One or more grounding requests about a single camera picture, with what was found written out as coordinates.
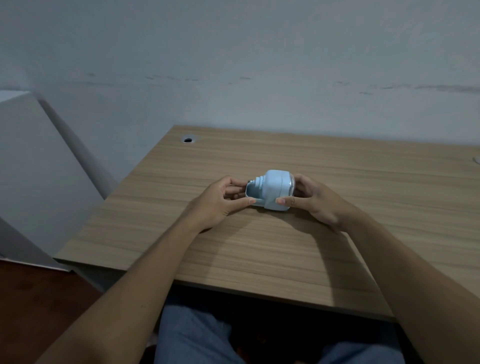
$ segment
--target forearm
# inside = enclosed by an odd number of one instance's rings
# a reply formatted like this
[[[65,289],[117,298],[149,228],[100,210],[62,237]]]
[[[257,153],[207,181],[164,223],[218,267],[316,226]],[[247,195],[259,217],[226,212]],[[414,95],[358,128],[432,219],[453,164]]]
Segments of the forearm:
[[[198,231],[175,223],[44,353],[40,363],[137,363]]]
[[[361,211],[349,234],[395,317],[426,363],[480,360],[480,300]]]

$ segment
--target white plastic device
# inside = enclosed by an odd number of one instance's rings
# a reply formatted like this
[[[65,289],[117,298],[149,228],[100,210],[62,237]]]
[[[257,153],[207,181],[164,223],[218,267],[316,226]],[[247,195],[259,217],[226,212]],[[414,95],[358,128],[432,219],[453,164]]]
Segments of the white plastic device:
[[[257,200],[254,206],[262,206],[269,210],[286,211],[288,206],[275,202],[278,197],[292,196],[295,190],[295,179],[286,170],[268,170],[264,176],[251,180],[247,184],[245,195]]]

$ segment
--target hand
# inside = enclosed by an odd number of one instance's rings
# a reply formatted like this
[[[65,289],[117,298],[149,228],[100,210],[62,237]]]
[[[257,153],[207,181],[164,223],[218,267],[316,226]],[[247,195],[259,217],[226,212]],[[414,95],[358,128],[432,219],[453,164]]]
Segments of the hand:
[[[279,197],[279,205],[307,210],[320,222],[344,231],[344,221],[357,208],[323,183],[302,174],[294,175],[294,196]]]
[[[218,225],[230,212],[240,210],[256,200],[245,195],[247,182],[231,176],[213,182],[203,193],[187,206],[180,218],[201,232]]]

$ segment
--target wood grain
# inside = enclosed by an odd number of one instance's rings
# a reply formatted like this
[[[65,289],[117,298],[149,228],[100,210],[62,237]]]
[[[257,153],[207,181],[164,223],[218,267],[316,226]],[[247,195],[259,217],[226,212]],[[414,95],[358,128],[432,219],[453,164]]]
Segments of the wood grain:
[[[181,143],[188,133],[199,140]],[[209,183],[278,169],[323,181],[480,295],[478,154],[476,146],[175,126],[56,258],[128,269]],[[230,216],[198,236],[177,279],[392,315],[352,242],[301,211]]]

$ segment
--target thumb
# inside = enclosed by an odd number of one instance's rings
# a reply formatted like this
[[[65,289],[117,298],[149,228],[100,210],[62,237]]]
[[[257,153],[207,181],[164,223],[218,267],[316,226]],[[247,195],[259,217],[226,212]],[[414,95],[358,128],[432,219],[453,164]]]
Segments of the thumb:
[[[301,208],[307,211],[311,209],[310,198],[285,196],[277,198],[275,202],[279,205]]]
[[[254,204],[255,202],[257,202],[257,200],[255,200],[252,197],[243,197],[243,198],[239,198],[237,200],[227,201],[227,206],[228,206],[227,210],[230,213],[232,211],[236,211],[236,210],[240,210],[242,208],[246,208],[246,207],[250,206],[251,204]]]

